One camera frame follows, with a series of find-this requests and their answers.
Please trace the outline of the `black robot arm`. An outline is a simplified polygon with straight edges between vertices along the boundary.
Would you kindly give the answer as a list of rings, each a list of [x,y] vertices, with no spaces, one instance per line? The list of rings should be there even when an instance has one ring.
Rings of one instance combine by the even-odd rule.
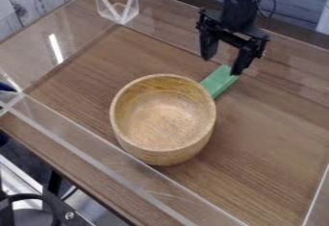
[[[209,61],[217,54],[219,43],[239,49],[231,75],[240,76],[255,59],[261,59],[269,35],[255,25],[261,0],[224,0],[223,12],[201,9],[196,28],[200,31],[201,56]]]

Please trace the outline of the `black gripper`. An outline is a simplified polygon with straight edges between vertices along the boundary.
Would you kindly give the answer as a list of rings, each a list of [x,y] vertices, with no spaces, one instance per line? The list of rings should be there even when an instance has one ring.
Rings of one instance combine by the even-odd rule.
[[[255,58],[261,58],[268,34],[255,26],[260,0],[224,0],[223,12],[201,9],[196,28],[200,31],[201,56],[209,61],[223,40],[240,49],[232,74],[240,76]]]

